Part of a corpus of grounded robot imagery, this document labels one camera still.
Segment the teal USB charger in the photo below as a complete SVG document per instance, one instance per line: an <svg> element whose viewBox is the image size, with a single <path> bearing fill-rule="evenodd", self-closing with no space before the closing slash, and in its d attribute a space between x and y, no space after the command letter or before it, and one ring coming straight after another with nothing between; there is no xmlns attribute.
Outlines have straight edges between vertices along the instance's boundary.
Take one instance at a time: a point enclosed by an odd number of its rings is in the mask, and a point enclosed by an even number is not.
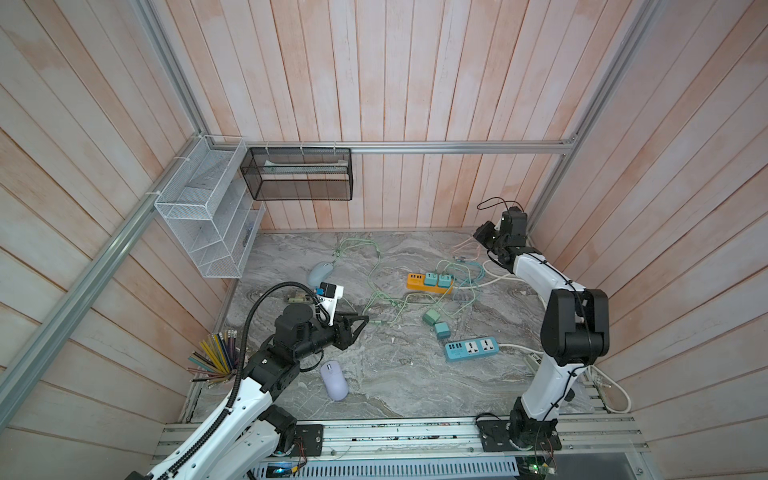
<svg viewBox="0 0 768 480"><path fill-rule="evenodd" d="M448 339L451 336L450 327L445 322L437 322L433 328L437 339Z"/></svg>

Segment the lavender wireless mouse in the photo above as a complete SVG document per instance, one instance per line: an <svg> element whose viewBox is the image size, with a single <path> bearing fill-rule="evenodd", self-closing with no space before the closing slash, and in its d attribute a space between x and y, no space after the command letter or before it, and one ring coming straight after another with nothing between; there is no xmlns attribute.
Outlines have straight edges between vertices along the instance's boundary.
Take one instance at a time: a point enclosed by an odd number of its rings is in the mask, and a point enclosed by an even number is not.
<svg viewBox="0 0 768 480"><path fill-rule="evenodd" d="M340 402L348 396L349 386L338 361L331 360L323 364L320 374L331 400Z"/></svg>

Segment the blue power strip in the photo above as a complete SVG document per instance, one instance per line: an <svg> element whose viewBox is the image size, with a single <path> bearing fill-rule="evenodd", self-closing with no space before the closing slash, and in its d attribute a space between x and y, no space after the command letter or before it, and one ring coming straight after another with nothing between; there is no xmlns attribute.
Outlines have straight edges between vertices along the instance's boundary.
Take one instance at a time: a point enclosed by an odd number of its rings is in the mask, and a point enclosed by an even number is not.
<svg viewBox="0 0 768 480"><path fill-rule="evenodd" d="M444 346L445 358L449 363L489 357L498 351L499 345L493 337L460 340Z"/></svg>

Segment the light green USB charger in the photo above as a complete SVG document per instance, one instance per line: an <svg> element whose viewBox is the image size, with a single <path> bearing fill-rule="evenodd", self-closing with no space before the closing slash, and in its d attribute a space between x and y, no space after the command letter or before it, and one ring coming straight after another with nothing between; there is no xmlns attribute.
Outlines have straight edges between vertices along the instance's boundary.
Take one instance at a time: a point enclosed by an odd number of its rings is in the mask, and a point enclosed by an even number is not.
<svg viewBox="0 0 768 480"><path fill-rule="evenodd" d="M440 318L441 318L441 314L434 309L429 309L422 314L422 321L430 327L433 327L434 325L439 323Z"/></svg>

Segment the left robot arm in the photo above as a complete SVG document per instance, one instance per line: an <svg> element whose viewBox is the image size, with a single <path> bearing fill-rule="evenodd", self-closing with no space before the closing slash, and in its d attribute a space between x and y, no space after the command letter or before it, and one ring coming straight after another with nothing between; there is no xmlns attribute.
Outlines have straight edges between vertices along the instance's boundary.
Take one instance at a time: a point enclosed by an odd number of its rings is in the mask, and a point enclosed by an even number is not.
<svg viewBox="0 0 768 480"><path fill-rule="evenodd" d="M308 302L285 307L274 333L253 353L247 351L249 330L261 304L285 288L307 294ZM369 318L339 312L344 289L321 283L312 289L286 281L266 290L250 308L239 335L239 360L228 396L187 440L158 463L148 479L244 479L275 452L295 449L296 418L276 399L304 372L302 359L328 346L352 346Z"/></svg>

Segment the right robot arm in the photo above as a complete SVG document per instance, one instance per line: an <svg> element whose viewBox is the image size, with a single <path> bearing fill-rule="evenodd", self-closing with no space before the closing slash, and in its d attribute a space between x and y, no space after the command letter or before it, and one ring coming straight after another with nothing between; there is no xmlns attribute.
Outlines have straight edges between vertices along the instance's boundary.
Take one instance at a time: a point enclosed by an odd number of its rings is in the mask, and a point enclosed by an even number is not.
<svg viewBox="0 0 768 480"><path fill-rule="evenodd" d="M560 407L580 375L610 348L609 304L599 289L569 279L527 244L527 214L512 206L498 224L473 234L497 266L528 283L545 302L539 368L509 418L510 442L521 450L543 448L554 435Z"/></svg>

